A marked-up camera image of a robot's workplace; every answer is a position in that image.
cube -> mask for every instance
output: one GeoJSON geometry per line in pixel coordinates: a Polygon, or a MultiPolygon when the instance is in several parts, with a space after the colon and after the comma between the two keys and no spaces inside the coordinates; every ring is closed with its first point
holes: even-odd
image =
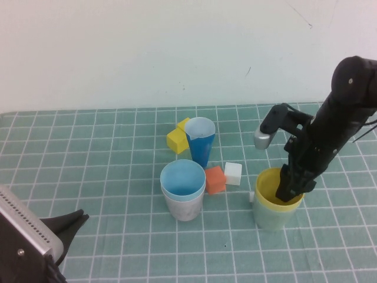
{"type": "Polygon", "coordinates": [[[224,174],[227,185],[239,186],[241,183],[242,164],[232,162],[225,163],[224,174]]]}
{"type": "Polygon", "coordinates": [[[183,121],[179,122],[177,124],[177,129],[181,129],[182,131],[184,131],[184,125],[186,124],[187,121],[189,121],[189,119],[190,118],[186,118],[183,121]]]}
{"type": "Polygon", "coordinates": [[[187,142],[186,133],[180,128],[171,131],[166,136],[167,146],[177,154],[188,149],[189,143],[187,142]]]}
{"type": "Polygon", "coordinates": [[[220,168],[216,166],[214,168],[209,168],[205,170],[206,172],[206,190],[208,194],[213,195],[214,193],[222,192],[226,190],[225,175],[220,168]]]}

blue cup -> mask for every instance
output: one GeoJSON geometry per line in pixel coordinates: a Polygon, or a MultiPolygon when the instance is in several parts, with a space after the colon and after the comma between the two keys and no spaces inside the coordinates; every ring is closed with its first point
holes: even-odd
{"type": "Polygon", "coordinates": [[[184,125],[184,131],[193,161],[206,167],[216,132],[214,123],[204,117],[192,118],[184,125]]]}
{"type": "Polygon", "coordinates": [[[200,196],[206,187],[206,174],[196,162],[180,159],[161,171],[161,189],[170,199],[188,202],[200,196]]]}

orange block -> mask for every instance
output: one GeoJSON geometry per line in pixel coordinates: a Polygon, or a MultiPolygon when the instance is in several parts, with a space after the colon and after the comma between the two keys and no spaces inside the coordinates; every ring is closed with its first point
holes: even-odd
{"type": "Polygon", "coordinates": [[[226,177],[220,166],[209,168],[206,172],[206,190],[208,194],[222,192],[226,190],[226,177]]]}

cup rim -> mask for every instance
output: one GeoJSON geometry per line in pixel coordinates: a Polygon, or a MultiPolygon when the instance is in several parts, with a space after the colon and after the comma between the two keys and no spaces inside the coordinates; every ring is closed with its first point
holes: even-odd
{"type": "Polygon", "coordinates": [[[301,204],[301,201],[304,197],[305,194],[301,194],[299,198],[297,198],[296,202],[294,202],[293,204],[291,205],[278,205],[276,203],[273,203],[273,202],[270,202],[269,200],[267,200],[261,193],[260,193],[260,188],[258,187],[258,183],[260,181],[260,178],[263,177],[263,175],[265,175],[268,171],[271,171],[271,170],[279,170],[280,171],[280,168],[278,167],[271,167],[271,168],[267,168],[267,169],[264,169],[261,173],[259,173],[256,181],[255,181],[255,195],[257,196],[259,202],[273,210],[273,211],[278,211],[278,212],[288,212],[288,211],[292,211],[294,209],[296,209],[300,204],[301,204]]]}
{"type": "Polygon", "coordinates": [[[188,133],[187,132],[187,127],[190,126],[192,123],[194,123],[196,120],[203,120],[205,121],[206,123],[209,123],[211,125],[211,134],[207,135],[207,136],[204,136],[204,138],[206,137],[210,137],[212,135],[214,135],[216,133],[216,125],[214,123],[214,121],[212,121],[211,119],[208,119],[207,117],[194,117],[194,118],[191,118],[189,121],[187,121],[184,125],[184,132],[190,137],[190,139],[198,139],[198,138],[201,138],[203,136],[195,136],[193,135],[192,133],[188,133]]]}
{"type": "MultiPolygon", "coordinates": [[[[178,159],[178,160],[175,160],[175,161],[172,161],[170,163],[168,163],[161,171],[161,174],[160,174],[160,184],[161,184],[161,190],[164,192],[164,190],[166,190],[169,194],[172,194],[173,196],[177,196],[178,198],[190,198],[190,196],[193,196],[195,195],[197,192],[199,191],[205,191],[204,189],[206,188],[206,172],[204,171],[203,167],[200,166],[200,164],[196,163],[195,161],[192,161],[190,159],[178,159]],[[204,182],[201,186],[201,188],[199,188],[198,190],[196,190],[195,192],[189,194],[189,195],[184,195],[184,196],[180,196],[180,195],[176,195],[175,193],[172,193],[172,192],[169,192],[164,186],[163,186],[163,183],[161,181],[161,176],[163,175],[164,171],[167,170],[166,167],[168,167],[169,165],[171,166],[171,164],[174,164],[174,163],[180,163],[180,162],[189,162],[191,164],[194,164],[195,166],[197,166],[198,168],[200,168],[200,170],[203,172],[203,176],[204,176],[204,182]]],[[[176,200],[177,202],[187,202],[189,200],[176,200]]]]}
{"type": "Polygon", "coordinates": [[[169,197],[164,190],[163,191],[163,194],[165,197],[167,197],[168,199],[170,199],[172,202],[177,202],[177,203],[188,203],[188,202],[193,202],[194,200],[197,200],[198,198],[200,198],[201,196],[204,195],[205,191],[206,190],[203,190],[196,198],[194,199],[190,199],[190,200],[175,200],[175,199],[172,199],[171,197],[169,197]]]}

yellow block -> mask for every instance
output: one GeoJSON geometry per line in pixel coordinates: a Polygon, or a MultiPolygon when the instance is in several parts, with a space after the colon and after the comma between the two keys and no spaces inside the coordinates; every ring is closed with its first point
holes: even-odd
{"type": "Polygon", "coordinates": [[[188,149],[189,143],[187,142],[186,133],[180,128],[176,128],[166,136],[167,146],[177,154],[188,149]]]}
{"type": "Polygon", "coordinates": [[[183,121],[179,122],[177,124],[177,128],[181,129],[182,131],[184,131],[184,125],[186,124],[187,121],[189,121],[190,118],[186,118],[184,119],[183,121]]]}

